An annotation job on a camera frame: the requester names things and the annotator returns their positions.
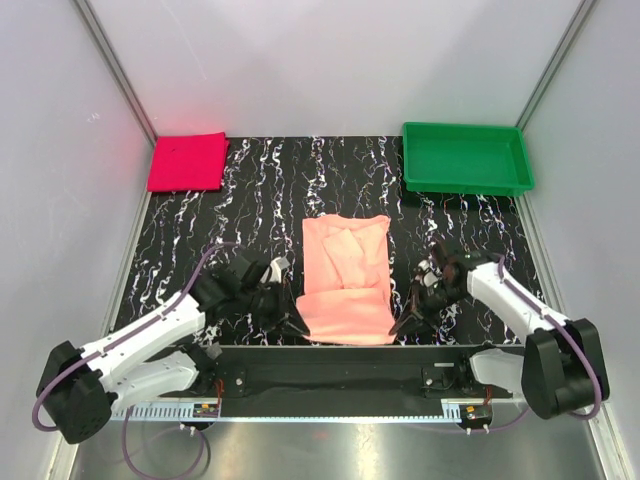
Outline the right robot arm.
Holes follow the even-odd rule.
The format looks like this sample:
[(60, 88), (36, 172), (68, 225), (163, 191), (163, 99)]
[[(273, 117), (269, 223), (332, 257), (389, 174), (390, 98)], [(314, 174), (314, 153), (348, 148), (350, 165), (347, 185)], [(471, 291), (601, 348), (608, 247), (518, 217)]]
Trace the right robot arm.
[(508, 272), (505, 258), (486, 249), (465, 252), (440, 242), (414, 270), (409, 304), (389, 333), (405, 336), (465, 299), (488, 307), (516, 335), (521, 355), (491, 345), (462, 358), (453, 385), (466, 396), (488, 386), (520, 394), (541, 419), (568, 414), (591, 420), (610, 396), (597, 327), (572, 320), (530, 293)]

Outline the peach t shirt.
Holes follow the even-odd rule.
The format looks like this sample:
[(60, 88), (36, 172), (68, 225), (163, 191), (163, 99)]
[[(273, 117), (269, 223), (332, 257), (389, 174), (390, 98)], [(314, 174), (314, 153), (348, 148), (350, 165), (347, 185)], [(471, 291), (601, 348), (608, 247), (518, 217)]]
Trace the peach t shirt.
[(390, 218), (337, 214), (302, 221), (304, 291), (296, 307), (311, 342), (391, 344)]

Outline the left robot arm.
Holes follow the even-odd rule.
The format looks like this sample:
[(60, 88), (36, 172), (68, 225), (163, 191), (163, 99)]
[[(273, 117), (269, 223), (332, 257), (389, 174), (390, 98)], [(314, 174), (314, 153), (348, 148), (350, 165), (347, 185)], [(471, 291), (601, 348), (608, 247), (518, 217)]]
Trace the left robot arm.
[(285, 284), (289, 262), (239, 253), (187, 285), (149, 314), (81, 347), (64, 341), (48, 354), (36, 388), (32, 423), (70, 444), (98, 433), (112, 415), (171, 392), (208, 394), (214, 360), (185, 339), (219, 318), (248, 315), (259, 328), (304, 337), (305, 324)]

